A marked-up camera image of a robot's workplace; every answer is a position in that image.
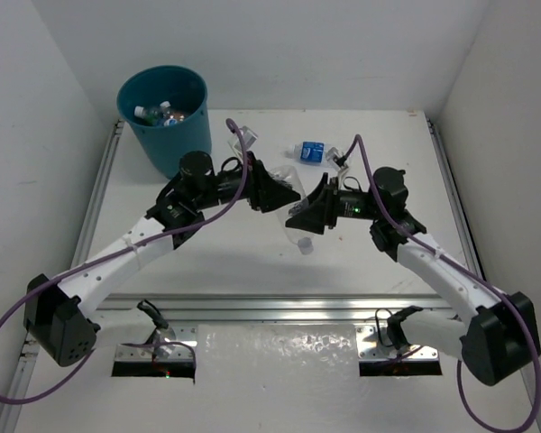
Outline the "blue label bottle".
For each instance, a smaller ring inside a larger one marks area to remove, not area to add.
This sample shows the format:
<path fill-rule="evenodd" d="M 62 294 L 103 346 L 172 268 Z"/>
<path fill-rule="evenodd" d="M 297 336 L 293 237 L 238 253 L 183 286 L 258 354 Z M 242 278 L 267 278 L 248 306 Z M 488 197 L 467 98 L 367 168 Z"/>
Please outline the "blue label bottle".
<path fill-rule="evenodd" d="M 167 110 L 164 112 L 162 125 L 165 127 L 173 126 L 185 121 L 189 117 L 189 114 L 177 110 Z"/>
<path fill-rule="evenodd" d="M 286 148 L 282 154 L 293 161 L 310 166 L 337 167 L 343 154 L 336 147 L 322 142 L 304 141 Z"/>

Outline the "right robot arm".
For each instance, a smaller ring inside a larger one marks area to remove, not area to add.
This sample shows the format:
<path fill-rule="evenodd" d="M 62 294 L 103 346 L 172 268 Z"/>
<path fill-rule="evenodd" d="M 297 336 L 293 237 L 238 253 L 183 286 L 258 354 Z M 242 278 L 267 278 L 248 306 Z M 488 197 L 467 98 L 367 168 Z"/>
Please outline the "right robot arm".
<path fill-rule="evenodd" d="M 379 168 L 366 191 L 340 189 L 336 178 L 323 176 L 307 198 L 289 209 L 286 226 L 321 235 L 343 217 L 370 220 L 378 250 L 415 273 L 455 313 L 446 318 L 418 306 L 399 310 L 379 331 L 381 345 L 398 352 L 411 345 L 432 346 L 493 386 L 541 353 L 533 303 L 521 292 L 488 290 L 444 253 L 407 211 L 404 175 Z"/>

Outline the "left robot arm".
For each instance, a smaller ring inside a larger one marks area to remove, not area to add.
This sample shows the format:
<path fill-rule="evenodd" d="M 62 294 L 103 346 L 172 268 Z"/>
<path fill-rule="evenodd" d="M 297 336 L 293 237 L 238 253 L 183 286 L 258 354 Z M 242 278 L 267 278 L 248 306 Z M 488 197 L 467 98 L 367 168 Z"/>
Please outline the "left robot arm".
<path fill-rule="evenodd" d="M 148 300 L 133 309 L 100 312 L 98 306 L 151 262 L 181 247 L 206 220 L 204 210 L 246 200 L 270 213 L 300 201 L 302 185 L 292 166 L 266 169 L 252 152 L 233 170 L 215 172 L 211 157 L 185 154 L 179 172 L 136 224 L 69 277 L 41 274 L 28 285 L 46 288 L 24 307 L 24 326 L 61 367 L 106 345 L 149 345 L 170 325 Z"/>

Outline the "clear crushed bottle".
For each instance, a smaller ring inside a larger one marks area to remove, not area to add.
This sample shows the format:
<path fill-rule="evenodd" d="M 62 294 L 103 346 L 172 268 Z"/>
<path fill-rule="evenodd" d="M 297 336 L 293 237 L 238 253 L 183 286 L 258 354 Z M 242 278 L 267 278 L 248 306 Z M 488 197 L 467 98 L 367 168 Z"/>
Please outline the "clear crushed bottle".
<path fill-rule="evenodd" d="M 287 204 L 285 207 L 281 207 L 275 212 L 275 215 L 289 241 L 294 244 L 303 255 L 313 253 L 313 233 L 286 227 L 286 222 L 299 210 L 302 210 L 307 206 L 307 194 L 296 168 L 291 165 L 282 165 L 272 169 L 270 175 L 275 180 L 280 180 L 283 183 L 289 184 L 291 188 L 300 195 L 300 199 L 294 203 Z"/>

